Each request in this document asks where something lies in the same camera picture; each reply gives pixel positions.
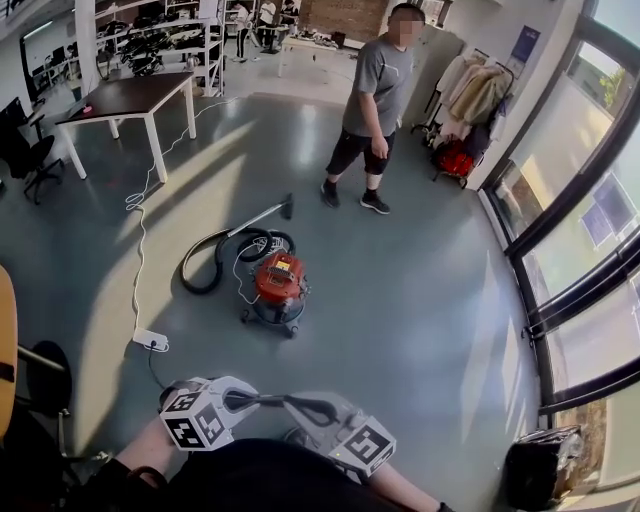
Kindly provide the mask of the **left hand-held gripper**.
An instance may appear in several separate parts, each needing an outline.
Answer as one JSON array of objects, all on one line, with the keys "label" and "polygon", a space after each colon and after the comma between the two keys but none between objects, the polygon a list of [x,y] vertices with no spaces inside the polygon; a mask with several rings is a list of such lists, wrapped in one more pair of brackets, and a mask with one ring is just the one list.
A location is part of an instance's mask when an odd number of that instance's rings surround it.
[{"label": "left hand-held gripper", "polygon": [[212,381],[196,378],[176,381],[161,395],[160,418],[171,440],[181,451],[214,451],[231,444],[229,428],[235,428],[259,409],[257,403],[224,405],[227,396],[254,398],[259,392],[233,376]]}]

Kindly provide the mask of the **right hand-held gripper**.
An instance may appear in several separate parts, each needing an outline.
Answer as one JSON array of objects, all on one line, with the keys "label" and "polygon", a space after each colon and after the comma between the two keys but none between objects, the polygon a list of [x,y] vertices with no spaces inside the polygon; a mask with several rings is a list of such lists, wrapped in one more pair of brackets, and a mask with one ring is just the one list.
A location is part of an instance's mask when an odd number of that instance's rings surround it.
[{"label": "right hand-held gripper", "polygon": [[[370,478],[396,451],[396,439],[375,417],[337,393],[291,393],[283,406],[316,444],[333,441],[327,457],[360,479]],[[339,419],[346,420],[338,430]]]}]

